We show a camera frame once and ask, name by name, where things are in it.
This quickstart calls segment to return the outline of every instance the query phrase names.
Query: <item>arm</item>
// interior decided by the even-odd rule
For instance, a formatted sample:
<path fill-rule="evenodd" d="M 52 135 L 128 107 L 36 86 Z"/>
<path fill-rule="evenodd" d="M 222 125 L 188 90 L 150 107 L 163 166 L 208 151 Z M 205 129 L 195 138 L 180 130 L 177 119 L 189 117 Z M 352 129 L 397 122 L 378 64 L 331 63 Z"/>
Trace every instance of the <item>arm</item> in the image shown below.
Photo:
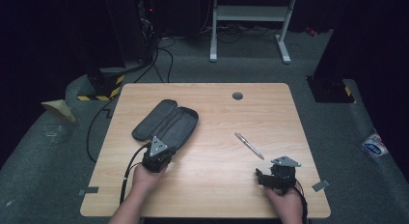
<path fill-rule="evenodd" d="M 160 171 L 160 173 L 152 173 L 142 165 L 136 166 L 133 174 L 132 188 L 108 223 L 139 223 L 142 206 L 165 171 L 166 168 Z"/>
<path fill-rule="evenodd" d="M 290 188 L 283 196 L 278 195 L 269 187 L 264 187 L 264 189 L 283 224 L 303 223 L 303 206 L 300 195 L 293 188 Z"/>

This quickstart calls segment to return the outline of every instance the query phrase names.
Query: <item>metal bracket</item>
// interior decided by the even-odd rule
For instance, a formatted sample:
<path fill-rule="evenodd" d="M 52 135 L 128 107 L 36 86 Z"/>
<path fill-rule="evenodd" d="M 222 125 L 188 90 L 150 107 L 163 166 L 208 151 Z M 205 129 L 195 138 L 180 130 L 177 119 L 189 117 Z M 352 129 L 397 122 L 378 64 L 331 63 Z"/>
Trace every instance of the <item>metal bracket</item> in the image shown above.
<path fill-rule="evenodd" d="M 167 150 L 168 146 L 164 144 L 160 139 L 158 139 L 156 136 L 153 136 L 152 139 L 152 144 L 150 147 L 150 157 L 160 154 L 163 151 Z"/>
<path fill-rule="evenodd" d="M 291 159 L 288 156 L 281 156 L 276 159 L 271 160 L 272 163 L 278 164 L 280 166 L 289 166 L 289 167 L 301 167 L 301 164 L 298 163 L 297 161 Z"/>

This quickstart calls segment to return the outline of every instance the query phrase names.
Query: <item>silver pen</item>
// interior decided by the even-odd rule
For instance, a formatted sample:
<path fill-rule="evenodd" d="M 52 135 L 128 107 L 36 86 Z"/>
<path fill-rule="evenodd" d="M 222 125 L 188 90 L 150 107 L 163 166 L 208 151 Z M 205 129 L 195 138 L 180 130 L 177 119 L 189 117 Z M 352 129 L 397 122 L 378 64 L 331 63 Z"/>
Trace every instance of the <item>silver pen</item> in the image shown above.
<path fill-rule="evenodd" d="M 259 152 L 252 144 L 249 143 L 240 133 L 235 132 L 235 136 L 243 142 L 244 145 L 246 145 L 253 153 L 255 153 L 260 159 L 264 159 L 264 155 Z"/>

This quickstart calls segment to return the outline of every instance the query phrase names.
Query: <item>hand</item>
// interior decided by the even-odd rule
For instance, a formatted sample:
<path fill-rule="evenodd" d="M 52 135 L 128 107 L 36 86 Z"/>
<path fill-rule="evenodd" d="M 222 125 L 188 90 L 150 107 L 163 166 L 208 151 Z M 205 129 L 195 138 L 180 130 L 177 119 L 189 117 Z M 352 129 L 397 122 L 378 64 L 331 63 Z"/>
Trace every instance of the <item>hand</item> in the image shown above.
<path fill-rule="evenodd" d="M 152 173 L 143 165 L 137 165 L 133 173 L 132 188 L 129 195 L 138 194 L 145 200 L 156 187 L 166 169 L 167 167 L 159 173 Z"/>
<path fill-rule="evenodd" d="M 266 186 L 264 189 L 283 224 L 303 223 L 303 206 L 301 204 L 300 195 L 295 189 L 290 188 L 285 195 L 278 195 L 273 189 Z"/>

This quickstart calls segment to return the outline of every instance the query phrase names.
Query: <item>person's right hand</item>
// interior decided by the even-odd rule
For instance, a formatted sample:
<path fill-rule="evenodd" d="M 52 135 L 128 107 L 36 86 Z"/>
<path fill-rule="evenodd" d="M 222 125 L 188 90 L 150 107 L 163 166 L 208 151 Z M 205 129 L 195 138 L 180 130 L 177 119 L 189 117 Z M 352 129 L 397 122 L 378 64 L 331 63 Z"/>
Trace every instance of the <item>person's right hand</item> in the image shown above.
<path fill-rule="evenodd" d="M 285 195 L 279 195 L 273 189 L 266 186 L 264 189 L 283 224 L 303 223 L 303 206 L 301 204 L 300 195 L 295 189 L 290 188 Z"/>

